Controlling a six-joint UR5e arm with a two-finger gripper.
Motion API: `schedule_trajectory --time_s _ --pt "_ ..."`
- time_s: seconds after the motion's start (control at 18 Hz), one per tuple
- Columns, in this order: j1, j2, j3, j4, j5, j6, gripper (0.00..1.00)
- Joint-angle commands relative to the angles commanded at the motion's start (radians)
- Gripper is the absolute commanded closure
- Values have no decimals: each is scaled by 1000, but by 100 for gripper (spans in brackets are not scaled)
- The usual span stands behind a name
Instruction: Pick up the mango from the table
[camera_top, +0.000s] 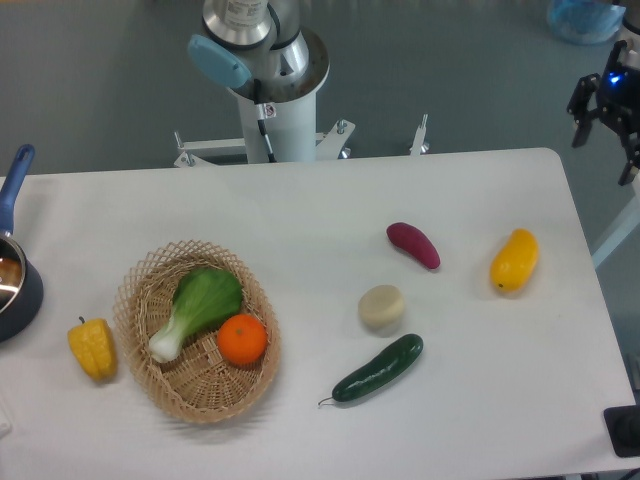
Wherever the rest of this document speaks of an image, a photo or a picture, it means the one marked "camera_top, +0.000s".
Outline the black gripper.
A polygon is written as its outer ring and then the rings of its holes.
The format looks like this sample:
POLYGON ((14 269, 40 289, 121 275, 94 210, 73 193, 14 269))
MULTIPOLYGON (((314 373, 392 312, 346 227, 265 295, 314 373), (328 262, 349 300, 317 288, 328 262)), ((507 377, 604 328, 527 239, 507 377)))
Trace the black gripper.
POLYGON ((614 43, 601 75, 580 78, 566 111, 573 116, 572 148, 586 144, 594 119, 620 135, 626 163, 618 184, 630 184, 639 173, 639 53, 636 43, 622 39, 614 43), (596 108, 589 104, 596 93, 596 108))

